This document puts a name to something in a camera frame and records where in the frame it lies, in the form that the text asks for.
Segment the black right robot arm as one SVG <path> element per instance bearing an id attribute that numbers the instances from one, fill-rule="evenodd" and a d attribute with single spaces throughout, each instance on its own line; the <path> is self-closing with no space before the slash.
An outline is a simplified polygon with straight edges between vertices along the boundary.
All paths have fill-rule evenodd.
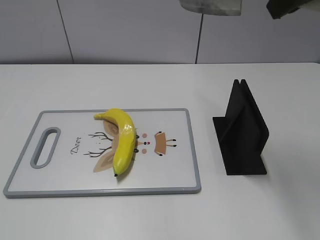
<path id="1" fill-rule="evenodd" d="M 275 19 L 280 19 L 287 14 L 296 12 L 299 9 L 308 9 L 316 12 L 320 11 L 319 0 L 269 0 L 266 8 Z"/>

